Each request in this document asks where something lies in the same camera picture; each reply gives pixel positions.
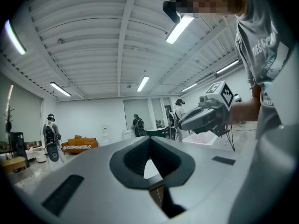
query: ceiling light fixture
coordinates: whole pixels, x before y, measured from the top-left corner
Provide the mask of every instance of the ceiling light fixture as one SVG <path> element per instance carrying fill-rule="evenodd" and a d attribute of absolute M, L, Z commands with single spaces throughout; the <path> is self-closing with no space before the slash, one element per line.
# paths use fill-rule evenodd
<path fill-rule="evenodd" d="M 13 43 L 13 45 L 15 46 L 15 48 L 18 50 L 18 52 L 21 55 L 24 55 L 26 50 L 25 48 L 22 46 L 21 42 L 19 41 L 19 39 L 17 38 L 17 35 L 15 34 L 15 32 L 13 31 L 12 27 L 10 26 L 10 22 L 9 20 L 7 20 L 5 22 L 5 30 L 7 32 L 7 35 L 10 39 L 10 41 Z"/>
<path fill-rule="evenodd" d="M 143 80 L 140 83 L 140 86 L 138 87 L 137 92 L 140 92 L 142 90 L 142 88 L 145 86 L 145 84 L 147 83 L 147 81 L 149 80 L 149 76 L 145 76 L 143 77 Z"/>
<path fill-rule="evenodd" d="M 189 90 L 189 89 L 193 88 L 194 86 L 197 86 L 197 84 L 193 84 L 193 85 L 189 86 L 188 88 L 186 88 L 186 89 L 182 90 L 182 92 L 185 92 L 185 91 L 187 91 L 187 90 Z"/>
<path fill-rule="evenodd" d="M 192 22 L 194 17 L 185 14 L 179 24 L 176 24 L 171 32 L 166 37 L 166 41 L 170 44 L 173 44 L 177 38 L 182 34 L 186 27 Z"/>
<path fill-rule="evenodd" d="M 69 92 L 67 92 L 65 89 L 63 89 L 62 87 L 60 87 L 58 84 L 56 84 L 55 82 L 51 82 L 50 85 L 52 85 L 55 89 L 59 90 L 61 93 L 63 93 L 64 95 L 70 97 L 71 94 Z"/>
<path fill-rule="evenodd" d="M 236 61 L 232 62 L 231 64 L 227 65 L 226 67 L 222 68 L 221 70 L 217 71 L 216 74 L 219 74 L 219 73 L 225 71 L 226 69 L 232 67 L 233 65 L 236 65 L 237 63 L 239 63 L 239 60 L 236 60 Z"/>

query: ceiling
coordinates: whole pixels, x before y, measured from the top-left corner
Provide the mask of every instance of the ceiling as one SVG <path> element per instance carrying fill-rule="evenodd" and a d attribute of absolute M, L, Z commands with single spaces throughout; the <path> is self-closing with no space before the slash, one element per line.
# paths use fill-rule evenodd
<path fill-rule="evenodd" d="M 164 1 L 27 0 L 11 19 L 27 52 L 20 55 L 2 32 L 0 55 L 58 101 L 181 95 L 237 58 L 236 22 L 203 15 L 171 45 Z M 150 79 L 137 93 L 144 75 Z M 53 91 L 52 81 L 72 97 Z"/>

